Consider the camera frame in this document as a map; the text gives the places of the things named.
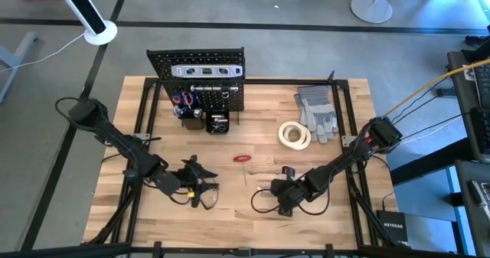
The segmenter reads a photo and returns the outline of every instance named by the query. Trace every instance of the yellow cable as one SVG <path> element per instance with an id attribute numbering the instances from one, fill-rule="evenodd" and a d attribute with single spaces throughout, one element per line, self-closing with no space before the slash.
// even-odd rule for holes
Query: yellow cable
<path id="1" fill-rule="evenodd" d="M 423 91 L 424 89 L 426 89 L 427 87 L 430 87 L 430 85 L 434 84 L 434 83 L 437 83 L 438 81 L 441 81 L 442 79 L 446 78 L 446 77 L 450 77 L 451 75 L 454 75 L 454 74 L 457 74 L 457 73 L 460 73 L 464 70 L 469 70 L 473 67 L 479 67 L 479 66 L 482 66 L 484 64 L 490 64 L 490 59 L 487 59 L 487 60 L 483 60 L 483 61 L 480 61 L 478 63 L 474 63 L 474 64 L 470 64 L 466 67 L 460 67 L 459 69 L 455 69 L 455 70 L 451 70 L 450 72 L 448 73 L 445 73 L 439 77 L 437 77 L 436 79 L 430 81 L 429 83 L 423 85 L 421 88 L 419 88 L 415 93 L 412 93 L 410 94 L 407 98 L 405 98 L 402 102 L 398 103 L 398 105 L 396 105 L 393 109 L 390 109 L 388 111 L 388 113 L 385 113 L 383 115 L 383 117 L 389 115 L 390 113 L 392 113 L 394 110 L 400 108 L 400 106 L 402 106 L 403 104 L 405 104 L 408 100 L 411 100 L 414 96 L 416 96 L 417 94 L 419 94 L 421 91 Z"/>

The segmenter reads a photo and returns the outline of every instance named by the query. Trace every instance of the desk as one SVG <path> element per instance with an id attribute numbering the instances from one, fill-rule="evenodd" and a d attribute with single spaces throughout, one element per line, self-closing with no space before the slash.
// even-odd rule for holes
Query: desk
<path id="1" fill-rule="evenodd" d="M 456 161 L 456 172 L 476 255 L 488 257 L 490 256 L 490 221 L 485 212 L 473 201 L 467 183 L 471 180 L 490 181 L 490 168 L 478 162 Z"/>
<path id="2" fill-rule="evenodd" d="M 145 77 L 126 77 L 124 80 L 114 118 L 115 126 L 123 133 L 133 132 L 144 82 Z M 348 84 L 357 128 L 360 129 L 374 117 L 368 81 L 350 79 Z M 132 245 L 152 247 L 155 241 L 161 241 L 162 246 L 182 248 L 318 250 L 331 243 L 335 250 L 356 250 L 345 172 L 335 177 L 331 185 L 330 208 L 322 216 L 308 216 L 299 209 L 294 210 L 291 218 L 275 212 L 258 214 L 250 206 L 250 197 L 257 187 L 268 188 L 272 179 L 284 178 L 280 174 L 284 165 L 295 168 L 296 177 L 299 177 L 304 171 L 330 162 L 341 154 L 338 134 L 326 145 L 312 142 L 303 151 L 293 151 L 279 143 L 277 131 L 280 125 L 299 120 L 293 97 L 296 88 L 293 85 L 246 84 L 245 111 L 240 112 L 240 125 L 237 125 L 237 114 L 231 113 L 230 131 L 226 136 L 211 136 L 204 130 L 182 128 L 180 120 L 172 115 L 172 105 L 162 90 L 152 131 L 152 137 L 161 136 L 162 140 L 152 142 L 150 152 L 163 157 L 171 170 L 183 166 L 181 159 L 196 154 L 204 168 L 219 174 L 216 182 L 220 184 L 220 197 L 216 207 L 206 211 L 202 206 L 191 208 L 190 205 L 173 204 L 160 191 L 143 188 Z M 345 108 L 343 98 L 341 105 Z M 148 115 L 149 109 L 145 111 L 146 118 Z M 342 115 L 348 127 L 344 109 Z M 115 153 L 115 149 L 108 148 L 105 156 Z M 252 155 L 252 160 L 245 163 L 248 186 L 243 182 L 242 165 L 232 162 L 237 155 Z M 123 182 L 121 173 L 125 167 L 126 160 L 121 157 L 103 163 L 84 240 L 93 238 L 116 210 Z M 365 172 L 373 209 L 381 209 L 381 199 L 393 190 L 389 170 L 382 162 L 372 159 Z M 304 208 L 320 211 L 325 202 L 326 194 L 312 203 L 305 202 Z M 393 195 L 386 199 L 386 203 L 388 210 L 397 210 Z M 273 207 L 277 200 L 270 194 L 261 194 L 255 204 L 259 208 Z M 364 243 L 367 243 L 367 221 L 362 212 L 360 216 Z M 127 222 L 127 219 L 123 222 L 122 238 L 126 235 Z"/>
<path id="3" fill-rule="evenodd" d="M 462 67 L 463 64 L 469 64 L 465 61 L 461 52 L 449 52 L 447 57 L 449 70 L 455 70 Z M 478 107 L 479 102 L 475 82 L 467 81 L 463 73 L 455 74 L 451 78 L 461 113 L 469 113 L 472 108 Z M 467 137 L 394 169 L 391 172 L 393 185 L 400 185 L 454 165 L 454 161 L 457 159 L 490 163 L 490 155 L 481 154 L 479 151 L 470 115 L 465 114 L 462 119 Z"/>

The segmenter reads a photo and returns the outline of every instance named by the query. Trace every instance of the tool holder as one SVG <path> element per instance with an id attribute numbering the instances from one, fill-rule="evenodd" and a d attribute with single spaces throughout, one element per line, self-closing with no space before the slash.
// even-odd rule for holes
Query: tool holder
<path id="1" fill-rule="evenodd" d="M 198 98 L 204 112 L 244 110 L 243 85 L 245 81 L 245 57 L 240 49 L 146 51 L 156 73 L 170 99 L 176 93 L 192 92 Z M 176 65 L 239 65 L 240 77 L 187 78 L 172 76 Z"/>

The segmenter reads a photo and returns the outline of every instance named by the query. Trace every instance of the gray floor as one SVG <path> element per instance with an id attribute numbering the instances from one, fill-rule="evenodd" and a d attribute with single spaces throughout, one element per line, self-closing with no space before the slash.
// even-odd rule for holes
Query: gray floor
<path id="1" fill-rule="evenodd" d="M 177 5 L 180 1 L 187 0 L 126 0 L 119 20 L 371 25 L 353 17 L 348 7 L 350 0 L 189 0 Z M 382 26 L 480 29 L 488 24 L 476 0 L 389 1 L 394 5 L 394 17 Z M 93 2 L 108 18 L 116 0 Z M 74 19 L 62 1 L 0 0 L 0 18 L 7 17 Z M 26 31 L 36 31 L 40 38 L 28 56 L 31 61 L 56 51 L 83 29 L 0 24 L 0 44 L 14 50 Z M 105 103 L 113 116 L 124 76 L 155 74 L 145 56 L 146 49 L 245 47 L 250 76 L 326 77 L 335 70 L 337 77 L 368 78 L 376 113 L 382 114 L 426 81 L 444 73 L 446 52 L 463 48 L 463 37 L 119 28 L 103 59 L 92 96 Z M 22 68 L 7 102 L 0 106 L 0 197 L 4 200 L 0 208 L 0 251 L 18 246 L 67 126 L 54 111 L 54 101 L 79 94 L 96 50 L 82 39 L 56 57 Z M 0 83 L 5 79 L 2 74 Z M 451 86 L 450 81 L 444 84 Z M 409 134 L 456 114 L 456 100 L 437 99 L 400 122 L 399 129 Z M 389 163 L 395 168 L 463 136 L 462 123 L 456 121 L 435 135 L 400 146 L 388 158 Z M 77 134 L 37 248 L 80 242 L 102 156 L 103 147 L 91 135 Z M 417 198 L 411 197 L 414 192 Z M 447 193 L 445 173 L 396 189 L 401 211 L 453 220 L 454 210 L 440 201 Z M 437 239 L 419 245 L 424 249 L 453 250 L 453 245 L 440 243 L 441 240 L 431 245 L 433 240 Z"/>

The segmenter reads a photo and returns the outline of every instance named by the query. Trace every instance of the white cable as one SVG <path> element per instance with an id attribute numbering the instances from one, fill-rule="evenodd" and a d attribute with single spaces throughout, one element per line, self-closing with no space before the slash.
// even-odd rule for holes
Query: white cable
<path id="1" fill-rule="evenodd" d="M 416 140 L 419 140 L 419 139 L 423 139 L 423 138 L 424 138 L 424 137 L 426 137 L 426 136 L 430 136 L 430 135 L 432 135 L 433 133 L 440 131 L 442 128 L 444 128 L 444 127 L 446 127 L 447 125 L 449 125 L 449 124 L 451 124 L 451 123 L 455 122 L 455 121 L 456 121 L 456 120 L 458 120 L 458 119 L 459 119 L 459 117 L 456 117 L 455 119 L 453 119 L 453 120 L 449 121 L 448 123 L 446 123 L 446 124 L 444 124 L 444 125 L 440 126 L 439 128 L 437 128 L 437 129 L 433 130 L 432 132 L 429 132 L 429 133 L 428 133 L 428 134 L 426 134 L 426 135 L 419 136 L 418 138 L 411 139 L 411 140 L 409 140 L 409 141 L 403 141 L 403 142 L 401 143 L 401 145 L 403 145 L 403 144 L 407 144 L 408 142 L 412 142 L 412 141 L 416 141 Z"/>
<path id="2" fill-rule="evenodd" d="M 56 51 L 55 53 L 51 54 L 51 55 L 47 55 L 46 57 L 40 59 L 40 60 L 37 60 L 37 61 L 34 61 L 34 62 L 29 62 L 29 63 L 25 63 L 25 64 L 20 64 L 18 66 L 15 66 L 15 67 L 9 67 L 7 69 L 4 69 L 4 70 L 0 70 L 0 73 L 4 72 L 4 71 L 7 71 L 7 70 L 13 70 L 15 68 L 18 68 L 18 67 L 23 67 L 23 66 L 27 66 L 27 65 L 30 65 L 30 64 L 36 64 L 36 63 L 39 63 L 39 62 L 42 62 L 46 59 L 48 59 L 49 57 L 53 57 L 54 55 L 56 54 L 59 54 L 63 49 L 65 49 L 67 46 L 71 45 L 73 42 L 75 42 L 76 40 L 80 39 L 84 34 L 74 38 L 70 43 L 68 44 L 65 44 L 62 48 L 60 48 L 59 51 Z"/>

